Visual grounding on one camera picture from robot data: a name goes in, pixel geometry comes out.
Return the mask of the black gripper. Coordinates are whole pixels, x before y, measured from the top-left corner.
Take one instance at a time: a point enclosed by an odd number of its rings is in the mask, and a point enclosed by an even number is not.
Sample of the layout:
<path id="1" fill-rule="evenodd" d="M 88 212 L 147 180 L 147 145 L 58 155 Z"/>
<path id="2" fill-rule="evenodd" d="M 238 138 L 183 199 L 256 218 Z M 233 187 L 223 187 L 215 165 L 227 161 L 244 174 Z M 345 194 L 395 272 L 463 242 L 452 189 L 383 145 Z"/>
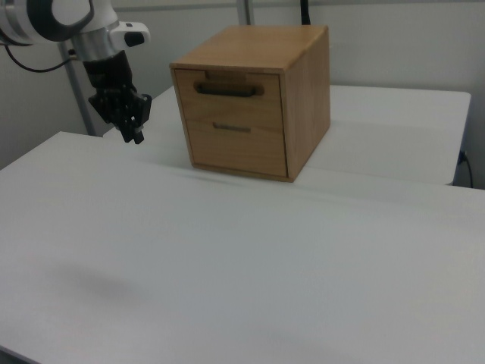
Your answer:
<path id="1" fill-rule="evenodd" d="M 115 126 L 125 143 L 133 140 L 140 144 L 144 140 L 143 126 L 150 117 L 152 97 L 137 93 L 126 52 L 98 61 L 84 61 L 83 66 L 96 91 L 88 98 L 90 105 L 106 124 Z M 130 115 L 120 97 L 119 91 L 123 88 L 133 91 Z"/>

